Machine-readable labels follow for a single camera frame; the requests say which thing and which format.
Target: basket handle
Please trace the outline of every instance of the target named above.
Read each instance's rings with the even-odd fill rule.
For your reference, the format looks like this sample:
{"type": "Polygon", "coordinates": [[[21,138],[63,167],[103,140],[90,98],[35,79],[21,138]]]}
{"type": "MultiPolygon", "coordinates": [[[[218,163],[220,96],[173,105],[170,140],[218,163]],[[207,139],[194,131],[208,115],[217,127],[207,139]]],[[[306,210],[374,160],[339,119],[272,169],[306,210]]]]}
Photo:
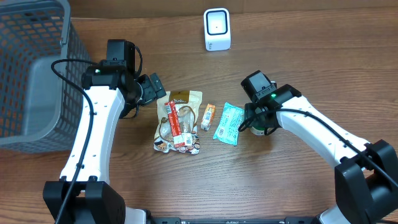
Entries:
{"type": "Polygon", "coordinates": [[[62,33],[61,33],[61,40],[60,44],[61,47],[63,45],[68,44],[68,38],[69,38],[69,27],[70,27],[70,5],[67,0],[57,0],[62,7],[63,7],[63,25],[62,25],[62,33]]]}

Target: white plastic casing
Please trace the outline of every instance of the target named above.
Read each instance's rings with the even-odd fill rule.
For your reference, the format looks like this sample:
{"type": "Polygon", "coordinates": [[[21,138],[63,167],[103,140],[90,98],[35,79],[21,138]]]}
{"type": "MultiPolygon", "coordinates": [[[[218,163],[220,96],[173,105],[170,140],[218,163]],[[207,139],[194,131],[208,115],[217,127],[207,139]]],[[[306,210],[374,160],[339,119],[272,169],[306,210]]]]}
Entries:
{"type": "Polygon", "coordinates": [[[318,220],[321,224],[350,224],[349,221],[344,217],[337,205],[324,211],[318,220]]]}
{"type": "Polygon", "coordinates": [[[126,207],[126,219],[124,224],[146,224],[147,213],[141,209],[126,207]]]}
{"type": "Polygon", "coordinates": [[[206,50],[228,50],[231,48],[231,26],[229,12],[225,8],[208,9],[203,15],[206,50]]]}
{"type": "MultiPolygon", "coordinates": [[[[360,151],[365,150],[365,144],[369,143],[367,140],[345,131],[325,115],[321,114],[304,96],[294,97],[283,103],[282,106],[282,109],[308,111],[319,117],[337,133],[349,140],[352,145],[360,151]]],[[[345,144],[326,127],[311,117],[292,112],[277,112],[277,119],[279,125],[283,129],[290,131],[307,143],[315,152],[326,160],[332,169],[340,164],[341,158],[352,158],[357,155],[355,151],[345,146],[345,144]]]]}
{"type": "MultiPolygon", "coordinates": [[[[105,181],[109,184],[109,158],[111,156],[116,124],[124,108],[124,98],[119,89],[110,90],[108,86],[92,86],[85,92],[93,102],[96,115],[94,116],[93,129],[83,160],[85,167],[80,170],[77,181],[87,181],[90,176],[96,176],[98,178],[97,181],[105,181]]],[[[75,175],[76,164],[79,161],[86,140],[89,120],[90,107],[86,98],[84,98],[83,112],[75,144],[69,160],[60,175],[60,178],[65,176],[66,181],[72,181],[75,175]]]]}

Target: small orange package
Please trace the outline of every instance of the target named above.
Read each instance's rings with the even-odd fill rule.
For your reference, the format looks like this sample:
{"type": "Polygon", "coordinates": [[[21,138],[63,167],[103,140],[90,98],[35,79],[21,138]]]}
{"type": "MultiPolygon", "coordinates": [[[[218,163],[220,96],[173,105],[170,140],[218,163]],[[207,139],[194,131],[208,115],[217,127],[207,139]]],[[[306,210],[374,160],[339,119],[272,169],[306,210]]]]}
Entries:
{"type": "Polygon", "coordinates": [[[210,129],[210,125],[211,122],[213,121],[215,114],[216,114],[216,106],[207,104],[205,114],[203,115],[203,118],[200,123],[200,128],[202,128],[205,131],[208,131],[210,129]]]}

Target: red label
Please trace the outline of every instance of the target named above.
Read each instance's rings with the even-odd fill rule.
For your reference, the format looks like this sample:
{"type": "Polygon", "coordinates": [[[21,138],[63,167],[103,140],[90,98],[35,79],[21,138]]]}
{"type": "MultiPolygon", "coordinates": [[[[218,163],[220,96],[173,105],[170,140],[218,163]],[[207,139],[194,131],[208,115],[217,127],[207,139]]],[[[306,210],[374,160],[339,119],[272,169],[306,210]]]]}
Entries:
{"type": "Polygon", "coordinates": [[[174,137],[174,147],[181,147],[185,145],[185,141],[181,135],[180,123],[178,121],[177,110],[175,109],[174,101],[164,104],[166,107],[167,116],[169,117],[172,135],[174,137]]]}

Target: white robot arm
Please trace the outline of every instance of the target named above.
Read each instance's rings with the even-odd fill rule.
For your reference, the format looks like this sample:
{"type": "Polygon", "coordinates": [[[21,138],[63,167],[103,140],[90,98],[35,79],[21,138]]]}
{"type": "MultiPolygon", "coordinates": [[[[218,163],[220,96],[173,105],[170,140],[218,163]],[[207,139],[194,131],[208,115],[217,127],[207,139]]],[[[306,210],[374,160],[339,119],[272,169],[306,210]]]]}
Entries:
{"type": "MultiPolygon", "coordinates": [[[[329,124],[329,126],[349,140],[352,145],[360,151],[366,149],[365,144],[368,143],[367,140],[345,131],[316,110],[304,96],[294,97],[286,101],[282,104],[282,108],[308,111],[329,124]]],[[[277,112],[276,115],[278,123],[283,129],[290,131],[307,143],[315,152],[326,160],[332,169],[340,164],[342,158],[352,158],[357,155],[356,152],[348,149],[347,146],[324,127],[324,125],[311,117],[293,112],[277,112]]],[[[323,212],[318,219],[322,224],[349,224],[349,221],[336,205],[323,212]]]]}
{"type": "Polygon", "coordinates": [[[398,158],[383,140],[370,144],[317,111],[290,85],[276,87],[256,71],[242,83],[252,103],[239,127],[284,128],[307,143],[335,170],[337,205],[317,217],[322,224],[374,223],[398,208],[398,158]],[[368,178],[364,169],[375,170],[368,178]]]}
{"type": "MultiPolygon", "coordinates": [[[[97,181],[105,181],[109,184],[109,158],[116,124],[124,107],[124,98],[119,89],[110,90],[108,86],[93,86],[85,91],[93,102],[96,115],[83,160],[84,168],[79,172],[77,181],[87,181],[90,177],[95,177],[97,181]]],[[[84,99],[75,143],[60,179],[72,181],[83,149],[89,120],[90,108],[87,100],[84,99]]]]}

